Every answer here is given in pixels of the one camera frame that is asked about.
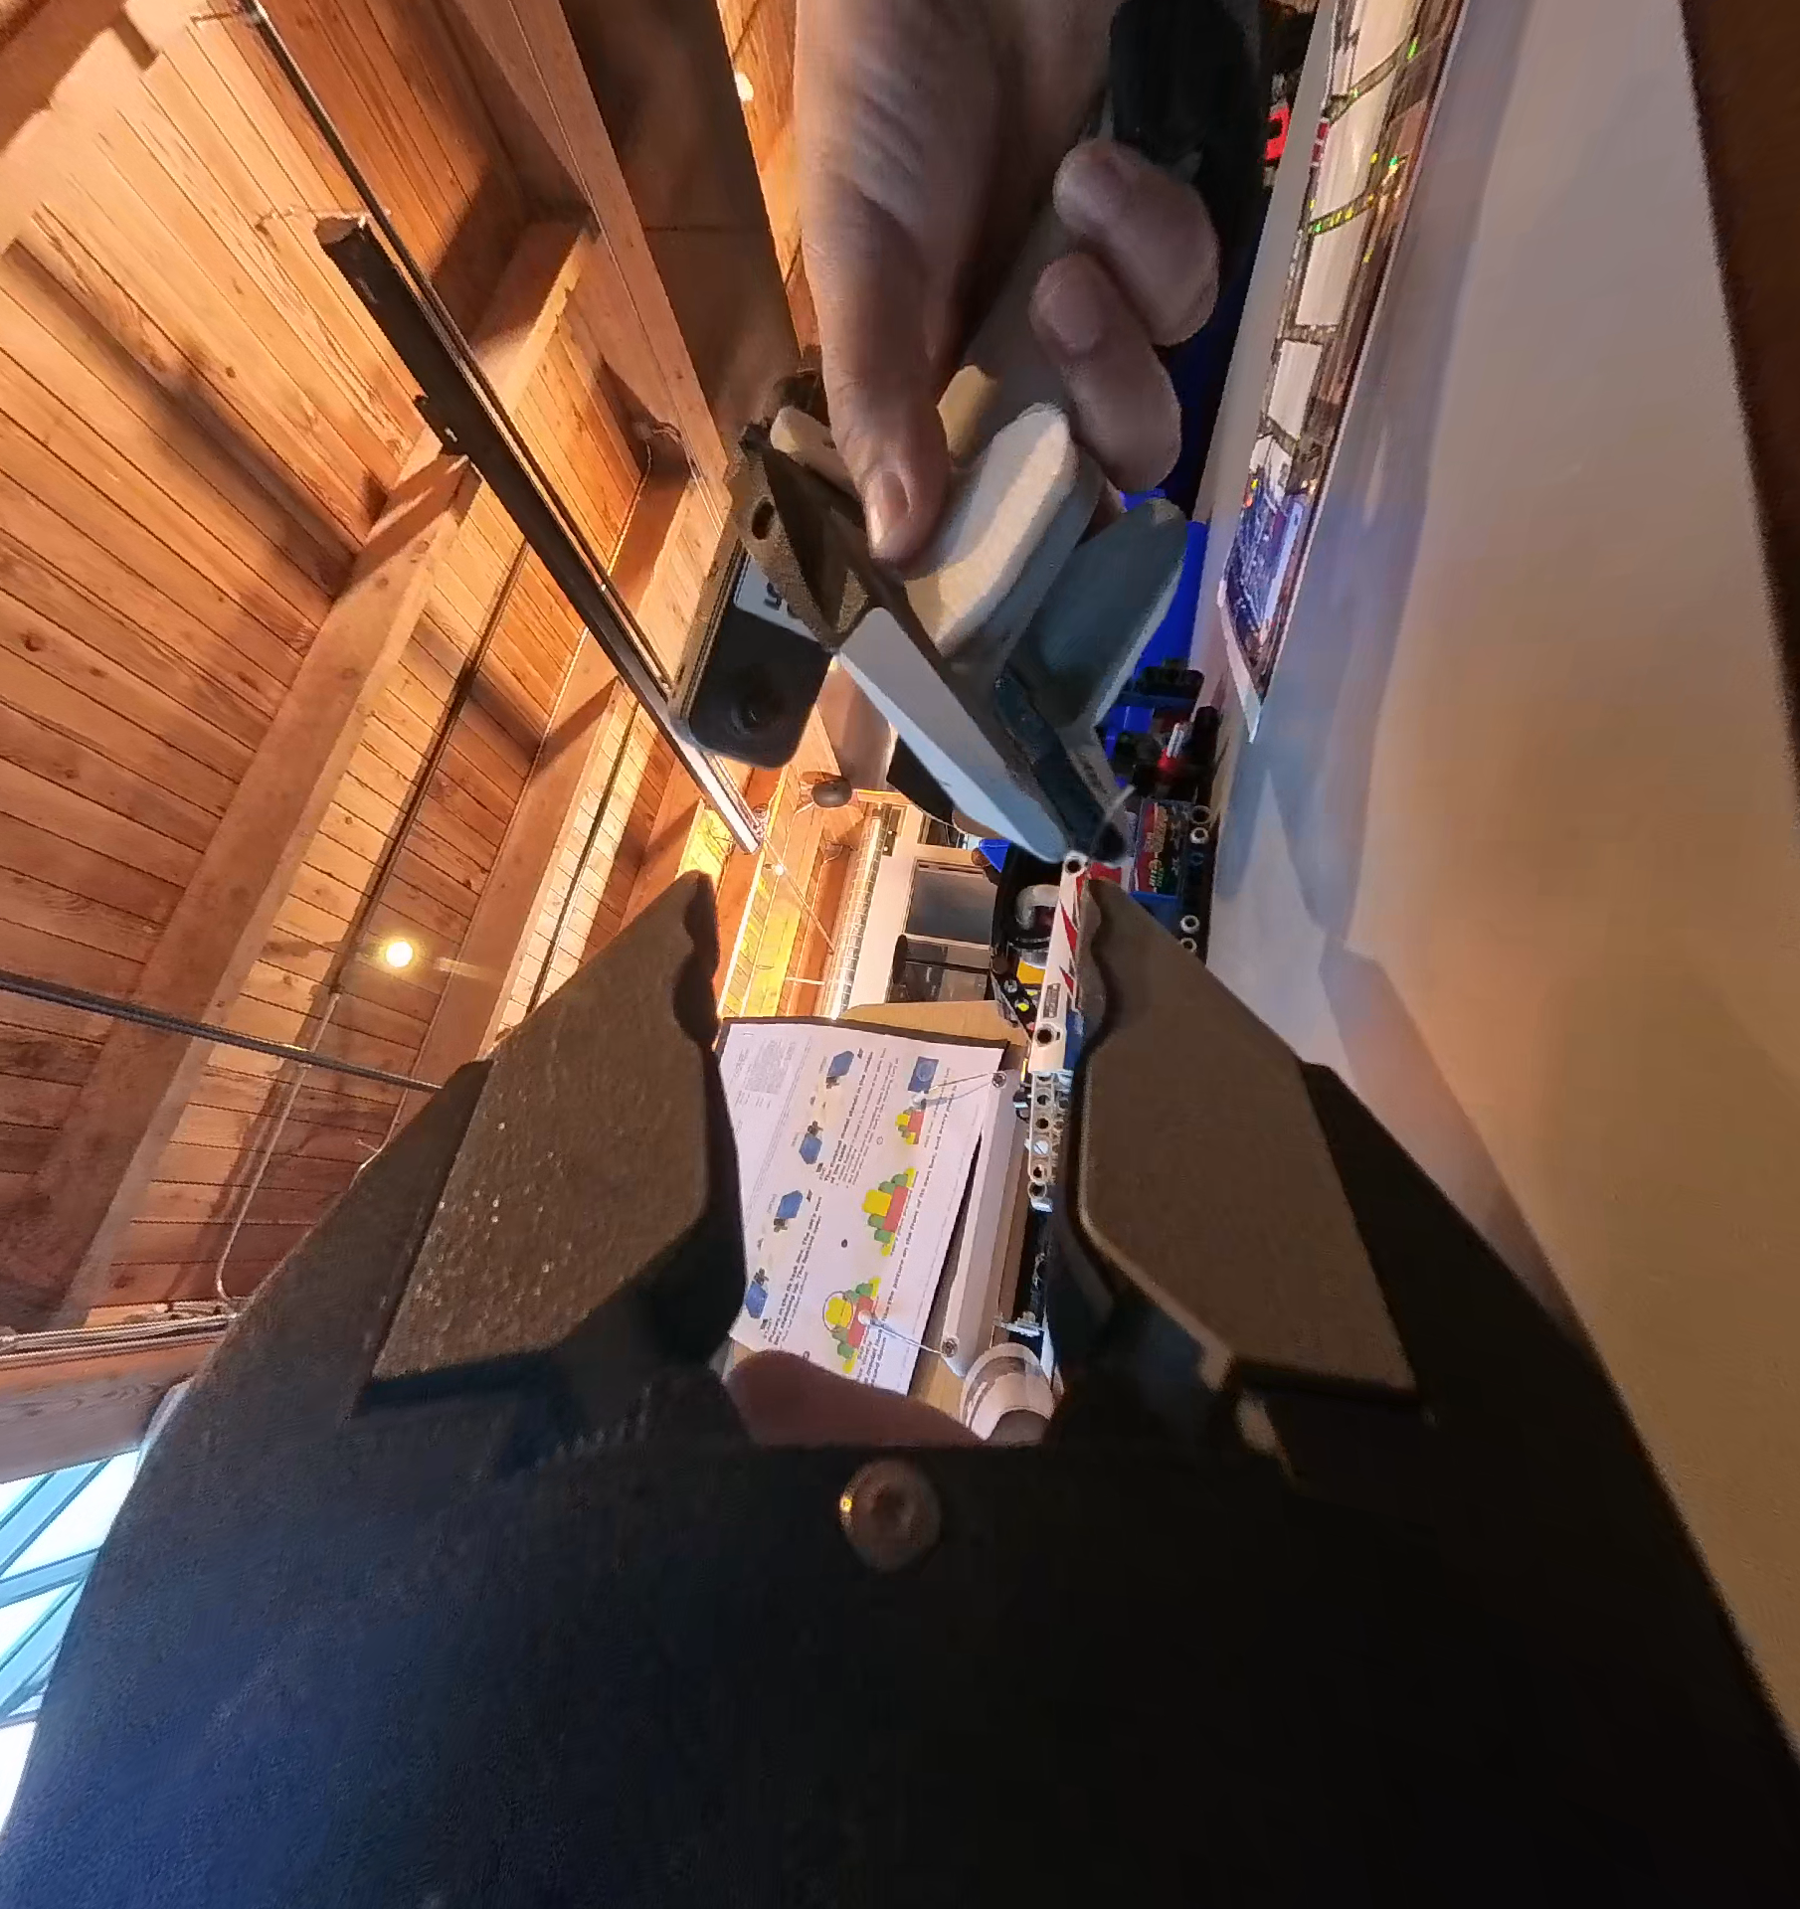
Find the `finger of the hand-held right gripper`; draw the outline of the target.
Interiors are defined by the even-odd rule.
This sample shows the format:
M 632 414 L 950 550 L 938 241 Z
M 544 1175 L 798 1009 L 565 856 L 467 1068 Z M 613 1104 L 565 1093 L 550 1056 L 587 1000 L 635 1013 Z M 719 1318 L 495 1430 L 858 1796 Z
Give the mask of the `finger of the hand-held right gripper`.
M 954 808 L 986 833 L 1050 864 L 1098 845 L 1098 804 L 1046 792 L 1030 751 L 999 715 L 961 696 L 926 638 L 891 606 L 866 610 L 838 659 Z
M 1056 712 L 1046 691 L 1008 678 L 1008 740 L 1050 810 L 1065 853 L 1127 858 L 1129 798 L 1111 773 L 1098 729 L 1081 712 Z

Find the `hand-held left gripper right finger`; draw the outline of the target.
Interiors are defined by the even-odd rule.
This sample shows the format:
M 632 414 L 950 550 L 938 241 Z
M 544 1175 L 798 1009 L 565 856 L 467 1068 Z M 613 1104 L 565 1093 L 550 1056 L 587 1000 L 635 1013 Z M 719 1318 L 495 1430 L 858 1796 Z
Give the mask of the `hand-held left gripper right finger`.
M 1412 1397 L 1305 1064 L 1125 890 L 1087 881 L 1065 1216 L 1217 1379 Z

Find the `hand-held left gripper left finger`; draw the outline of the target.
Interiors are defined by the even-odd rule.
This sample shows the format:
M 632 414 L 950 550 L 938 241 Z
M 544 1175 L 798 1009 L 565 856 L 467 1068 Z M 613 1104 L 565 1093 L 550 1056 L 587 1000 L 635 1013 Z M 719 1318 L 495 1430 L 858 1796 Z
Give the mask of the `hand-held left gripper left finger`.
M 710 1368 L 745 1290 L 716 969 L 716 886 L 693 872 L 501 1039 L 377 1384 Z

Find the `toy brick race car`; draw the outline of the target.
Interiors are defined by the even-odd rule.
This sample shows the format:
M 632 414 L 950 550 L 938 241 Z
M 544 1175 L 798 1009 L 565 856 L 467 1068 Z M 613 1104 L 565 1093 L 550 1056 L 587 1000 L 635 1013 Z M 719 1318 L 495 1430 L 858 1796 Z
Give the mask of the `toy brick race car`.
M 1054 1216 L 1074 1068 L 1083 1056 L 1081 957 L 1083 890 L 1122 886 L 1181 944 L 1207 953 L 1221 836 L 1221 773 L 1234 733 L 1203 696 L 1203 674 L 1184 658 L 1139 667 L 1098 736 L 1127 800 L 1122 858 L 1044 860 L 988 843 L 999 872 L 990 969 L 996 1004 L 1030 1038 L 1028 1111 L 1030 1206 Z

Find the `holographic sticker sheet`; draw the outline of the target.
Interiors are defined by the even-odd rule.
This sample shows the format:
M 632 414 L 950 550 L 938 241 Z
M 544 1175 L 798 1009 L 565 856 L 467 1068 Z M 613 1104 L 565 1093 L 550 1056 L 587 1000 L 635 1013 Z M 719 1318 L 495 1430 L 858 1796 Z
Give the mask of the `holographic sticker sheet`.
M 1207 462 L 1198 642 L 1256 736 L 1465 2 L 1275 4 L 1305 61 L 1271 115 L 1271 205 Z

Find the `grey desk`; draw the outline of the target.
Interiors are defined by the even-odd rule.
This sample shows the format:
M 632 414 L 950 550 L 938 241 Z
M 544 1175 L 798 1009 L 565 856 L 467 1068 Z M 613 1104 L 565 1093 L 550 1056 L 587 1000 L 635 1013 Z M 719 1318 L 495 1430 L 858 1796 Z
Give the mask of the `grey desk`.
M 1676 4 L 1467 4 L 1215 971 L 1624 1392 L 1800 1740 L 1800 778 Z

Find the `person's right hand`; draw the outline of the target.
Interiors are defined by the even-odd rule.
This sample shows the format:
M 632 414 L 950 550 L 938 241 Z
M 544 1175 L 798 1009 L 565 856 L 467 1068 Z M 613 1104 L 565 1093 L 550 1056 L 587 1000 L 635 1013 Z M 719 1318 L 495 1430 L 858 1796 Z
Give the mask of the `person's right hand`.
M 873 553 L 943 518 L 938 398 L 1041 209 L 1067 238 L 1028 296 L 1077 441 L 1120 490 L 1181 457 L 1162 353 L 1215 311 L 1223 247 L 1197 188 L 1086 139 L 1111 2 L 798 8 L 800 235 L 840 460 Z

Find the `person's left hand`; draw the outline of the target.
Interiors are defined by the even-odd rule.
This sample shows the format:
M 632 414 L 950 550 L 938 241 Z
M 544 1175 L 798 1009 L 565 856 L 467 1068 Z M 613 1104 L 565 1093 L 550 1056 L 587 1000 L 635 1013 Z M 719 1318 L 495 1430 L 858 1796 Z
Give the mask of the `person's left hand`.
M 982 1443 L 958 1418 L 913 1397 L 855 1384 L 785 1352 L 735 1364 L 723 1392 L 752 1443 L 822 1450 L 930 1450 Z

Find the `printed instruction sheet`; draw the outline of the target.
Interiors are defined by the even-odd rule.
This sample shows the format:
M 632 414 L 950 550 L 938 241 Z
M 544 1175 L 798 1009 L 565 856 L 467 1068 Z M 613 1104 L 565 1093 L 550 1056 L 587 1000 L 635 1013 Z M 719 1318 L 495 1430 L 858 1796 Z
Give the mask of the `printed instruction sheet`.
M 1012 1115 L 1008 1043 L 814 1016 L 728 1019 L 740 1149 L 738 1355 L 909 1394 L 982 1154 Z

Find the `black ceiling track rail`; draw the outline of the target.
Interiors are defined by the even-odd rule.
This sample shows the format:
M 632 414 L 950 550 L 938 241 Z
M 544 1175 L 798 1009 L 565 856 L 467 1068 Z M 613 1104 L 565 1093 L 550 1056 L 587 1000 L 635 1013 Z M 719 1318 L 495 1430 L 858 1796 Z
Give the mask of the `black ceiling track rail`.
M 507 420 L 504 400 L 478 369 L 472 349 L 451 336 L 437 296 L 413 282 L 363 214 L 323 215 L 315 241 L 410 369 L 423 420 L 451 452 L 475 465 L 587 633 L 600 642 L 639 708 L 656 721 L 699 798 L 716 808 L 735 845 L 760 849 L 763 828 L 756 810 L 674 712 L 670 680 L 635 610 L 588 550 L 577 515 L 557 497 L 526 436 Z

